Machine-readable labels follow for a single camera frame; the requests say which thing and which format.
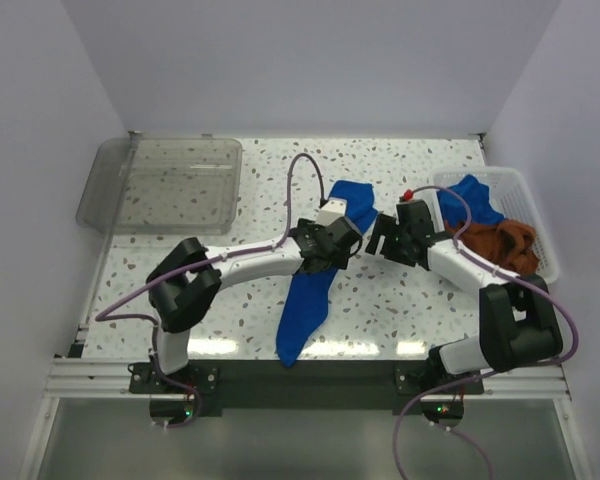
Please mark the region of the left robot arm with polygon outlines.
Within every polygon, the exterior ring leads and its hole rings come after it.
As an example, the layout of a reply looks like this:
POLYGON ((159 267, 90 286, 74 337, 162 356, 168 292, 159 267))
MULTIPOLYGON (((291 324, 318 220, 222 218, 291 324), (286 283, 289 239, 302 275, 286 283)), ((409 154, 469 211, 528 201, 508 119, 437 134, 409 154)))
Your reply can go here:
POLYGON ((190 331, 219 292, 265 277, 344 270, 361 245, 362 233, 345 216, 326 226, 301 219, 282 244, 272 239, 240 249, 205 247, 195 237, 181 241, 146 280, 159 318, 153 381, 169 393, 185 386, 190 331))

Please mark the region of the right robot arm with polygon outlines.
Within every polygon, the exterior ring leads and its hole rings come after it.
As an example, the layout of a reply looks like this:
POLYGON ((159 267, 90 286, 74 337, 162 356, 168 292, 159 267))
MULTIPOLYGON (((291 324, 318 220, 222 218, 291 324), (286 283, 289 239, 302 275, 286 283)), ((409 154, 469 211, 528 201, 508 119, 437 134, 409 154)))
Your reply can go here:
POLYGON ((484 369, 508 372, 562 352, 544 279, 499 271, 450 233, 436 231, 425 201, 400 202, 394 216, 378 215, 366 252, 433 272, 477 301, 478 334, 429 350, 420 375, 424 389, 448 392, 484 369))

